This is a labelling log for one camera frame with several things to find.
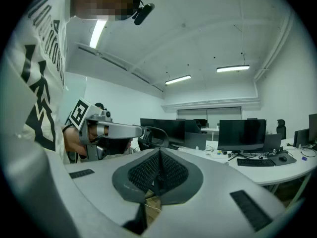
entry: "white t-shirt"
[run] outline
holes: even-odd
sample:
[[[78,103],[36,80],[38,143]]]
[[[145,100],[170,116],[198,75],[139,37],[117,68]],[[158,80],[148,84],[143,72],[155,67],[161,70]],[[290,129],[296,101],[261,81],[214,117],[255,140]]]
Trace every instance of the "white t-shirt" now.
[[[64,88],[69,20],[70,0],[34,0],[12,32],[2,56],[2,69],[19,73],[38,98],[22,136],[62,159],[65,149],[58,109]]]

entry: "fluorescent light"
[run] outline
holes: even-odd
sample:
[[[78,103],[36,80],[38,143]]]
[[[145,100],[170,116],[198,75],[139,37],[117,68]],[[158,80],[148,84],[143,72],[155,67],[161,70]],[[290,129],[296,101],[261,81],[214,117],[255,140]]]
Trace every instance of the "fluorescent light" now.
[[[179,78],[167,81],[167,82],[165,82],[165,84],[169,85],[169,84],[176,83],[176,82],[183,81],[183,80],[190,79],[190,78],[192,78],[192,77],[190,75],[187,75],[187,76],[184,76],[184,77],[179,77]]]
[[[249,69],[249,68],[250,68],[249,65],[228,66],[228,67],[217,68],[217,72],[243,70],[243,69]]]
[[[89,47],[95,49],[100,37],[101,32],[103,31],[103,28],[105,27],[107,21],[104,20],[97,20],[93,34],[91,36]]]

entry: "computer mouse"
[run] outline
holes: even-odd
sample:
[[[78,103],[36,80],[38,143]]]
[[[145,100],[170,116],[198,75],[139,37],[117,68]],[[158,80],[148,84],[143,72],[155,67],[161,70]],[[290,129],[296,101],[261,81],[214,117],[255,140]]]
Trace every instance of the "computer mouse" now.
[[[285,156],[279,156],[278,159],[280,161],[287,161],[287,158]]]

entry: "white desk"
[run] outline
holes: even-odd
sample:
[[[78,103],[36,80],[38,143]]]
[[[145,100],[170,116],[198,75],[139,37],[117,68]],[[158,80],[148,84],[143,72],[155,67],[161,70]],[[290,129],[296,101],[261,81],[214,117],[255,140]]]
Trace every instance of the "white desk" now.
[[[293,155],[293,157],[297,160],[295,163],[274,167],[243,167],[238,166],[237,157],[229,161],[229,166],[238,170],[259,185],[264,186],[275,184],[276,187],[273,189],[274,192],[277,189],[278,184],[306,176],[305,180],[302,183],[303,187],[299,189],[299,194],[294,197],[295,200],[299,197],[299,195],[305,188],[306,183],[310,178],[310,173],[317,167],[317,156],[313,158],[307,158],[306,161],[302,160],[303,155],[301,154],[301,150],[294,147],[286,146],[287,143],[292,144],[293,141],[293,138],[282,140],[281,146],[283,146],[285,150]],[[179,147],[178,150],[221,163],[225,163],[230,159],[228,157],[228,154],[217,154],[218,142],[207,141],[206,145],[206,150],[209,150],[209,146],[211,146],[214,148],[214,151],[196,151],[195,149],[185,147]],[[313,156],[314,154],[315,153],[313,151],[305,151],[305,155]]]
[[[212,136],[211,136],[211,140],[213,141],[213,134],[215,131],[219,132],[219,129],[217,128],[201,128],[201,131],[204,131],[204,132],[211,132],[212,133]]]

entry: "mouse pad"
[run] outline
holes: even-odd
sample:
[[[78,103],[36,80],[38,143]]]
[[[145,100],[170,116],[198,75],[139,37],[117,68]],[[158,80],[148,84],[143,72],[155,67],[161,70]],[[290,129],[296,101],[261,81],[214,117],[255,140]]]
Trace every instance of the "mouse pad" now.
[[[285,156],[287,158],[287,161],[279,160],[278,158],[280,156]],[[279,154],[275,154],[272,156],[268,156],[268,159],[273,160],[273,162],[275,163],[276,166],[282,166],[282,165],[287,165],[287,164],[297,162],[297,160],[294,159],[292,156],[290,156],[288,153],[279,153]]]

